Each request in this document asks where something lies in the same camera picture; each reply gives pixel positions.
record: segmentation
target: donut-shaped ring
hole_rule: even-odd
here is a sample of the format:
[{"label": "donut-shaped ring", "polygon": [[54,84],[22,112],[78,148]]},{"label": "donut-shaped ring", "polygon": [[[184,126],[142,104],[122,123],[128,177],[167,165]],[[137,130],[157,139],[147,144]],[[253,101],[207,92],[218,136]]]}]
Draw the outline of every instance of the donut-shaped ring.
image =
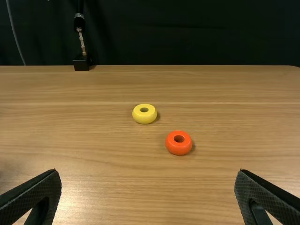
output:
[{"label": "donut-shaped ring", "polygon": [[152,123],[157,115],[156,108],[150,104],[137,105],[132,111],[133,119],[141,124]]},{"label": "donut-shaped ring", "polygon": [[191,151],[193,142],[187,133],[183,131],[173,131],[169,133],[165,139],[165,146],[170,153],[182,156]]}]

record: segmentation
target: black curtain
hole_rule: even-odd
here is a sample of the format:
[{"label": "black curtain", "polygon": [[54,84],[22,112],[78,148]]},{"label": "black curtain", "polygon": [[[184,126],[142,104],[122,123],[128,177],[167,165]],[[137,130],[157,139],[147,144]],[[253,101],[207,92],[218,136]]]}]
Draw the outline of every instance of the black curtain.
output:
[{"label": "black curtain", "polygon": [[[76,0],[9,0],[27,65],[67,65],[80,52]],[[298,0],[85,0],[96,64],[300,65]],[[22,65],[5,0],[0,64]]]}]

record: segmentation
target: black base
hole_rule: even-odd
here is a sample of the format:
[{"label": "black base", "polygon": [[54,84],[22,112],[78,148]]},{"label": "black base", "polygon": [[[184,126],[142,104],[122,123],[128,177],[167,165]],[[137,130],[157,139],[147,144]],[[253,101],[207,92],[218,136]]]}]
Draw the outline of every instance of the black base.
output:
[{"label": "black base", "polygon": [[73,65],[75,71],[89,71],[91,66],[91,60],[89,55],[78,55],[73,60]]}]

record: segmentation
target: wooden table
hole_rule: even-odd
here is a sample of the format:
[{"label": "wooden table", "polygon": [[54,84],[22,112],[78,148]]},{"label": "wooden table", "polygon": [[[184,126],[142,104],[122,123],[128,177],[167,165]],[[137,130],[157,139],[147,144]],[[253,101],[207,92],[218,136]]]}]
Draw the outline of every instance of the wooden table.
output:
[{"label": "wooden table", "polygon": [[[174,130],[192,153],[165,149]],[[242,225],[240,168],[300,196],[300,69],[0,67],[0,154],[1,193],[59,171],[56,225]]]}]

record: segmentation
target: yellow ring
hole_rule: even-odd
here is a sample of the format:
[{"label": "yellow ring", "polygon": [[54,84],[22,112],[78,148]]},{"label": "yellow ring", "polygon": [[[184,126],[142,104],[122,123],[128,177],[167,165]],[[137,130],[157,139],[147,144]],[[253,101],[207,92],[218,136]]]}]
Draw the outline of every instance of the yellow ring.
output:
[{"label": "yellow ring", "polygon": [[157,115],[156,108],[150,104],[137,105],[132,111],[133,119],[141,124],[152,123]]}]

